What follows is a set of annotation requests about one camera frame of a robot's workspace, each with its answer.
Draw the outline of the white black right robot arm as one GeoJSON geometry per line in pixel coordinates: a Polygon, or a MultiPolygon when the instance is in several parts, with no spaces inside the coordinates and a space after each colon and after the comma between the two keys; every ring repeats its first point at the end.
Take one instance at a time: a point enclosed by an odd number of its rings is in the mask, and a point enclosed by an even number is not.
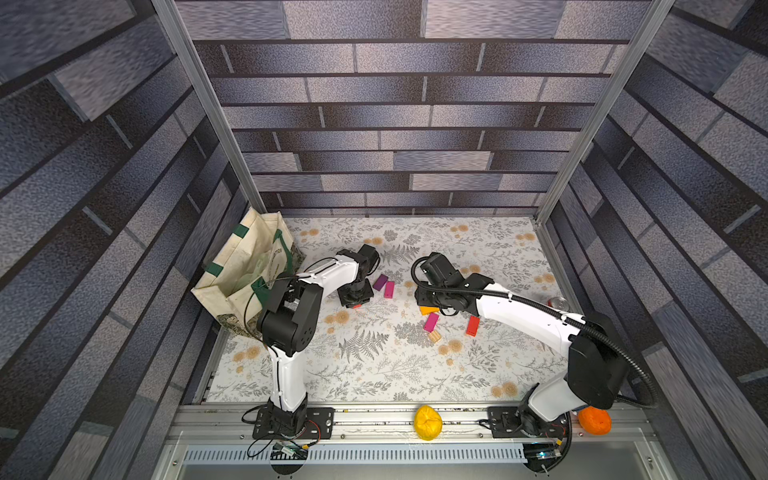
{"type": "Polygon", "coordinates": [[[563,372],[525,395],[522,416],[552,422],[568,411],[607,410],[618,401],[628,372],[626,352],[596,318],[522,297],[482,274],[464,276],[438,252],[417,259],[410,273],[418,303],[512,327],[566,360],[563,372]]]}

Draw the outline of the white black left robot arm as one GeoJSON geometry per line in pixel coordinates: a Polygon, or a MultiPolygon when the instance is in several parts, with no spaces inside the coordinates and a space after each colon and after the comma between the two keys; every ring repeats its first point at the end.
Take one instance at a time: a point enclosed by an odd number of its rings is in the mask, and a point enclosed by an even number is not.
{"type": "Polygon", "coordinates": [[[357,308],[374,296],[369,276],[380,265],[371,245],[340,250],[301,273],[282,273],[269,285],[256,280],[251,290],[261,304],[256,330],[273,366],[273,391],[266,409],[278,425],[299,429],[306,418],[304,351],[314,338],[323,300],[335,293],[344,308],[357,308]]]}

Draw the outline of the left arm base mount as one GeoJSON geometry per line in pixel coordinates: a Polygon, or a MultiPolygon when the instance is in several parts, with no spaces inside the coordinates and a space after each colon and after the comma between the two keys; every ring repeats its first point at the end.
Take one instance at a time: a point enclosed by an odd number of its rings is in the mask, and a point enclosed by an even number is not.
{"type": "Polygon", "coordinates": [[[254,440],[327,440],[332,437],[336,410],[309,407],[285,412],[274,405],[263,406],[254,420],[254,440]]]}

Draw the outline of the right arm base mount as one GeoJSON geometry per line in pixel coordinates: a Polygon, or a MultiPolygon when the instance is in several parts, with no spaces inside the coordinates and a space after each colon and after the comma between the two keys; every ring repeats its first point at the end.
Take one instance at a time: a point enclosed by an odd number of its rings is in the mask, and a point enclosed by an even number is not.
{"type": "Polygon", "coordinates": [[[488,407],[487,421],[494,438],[564,440],[571,434],[569,418],[565,414],[546,421],[527,409],[519,413],[516,406],[488,407]]]}

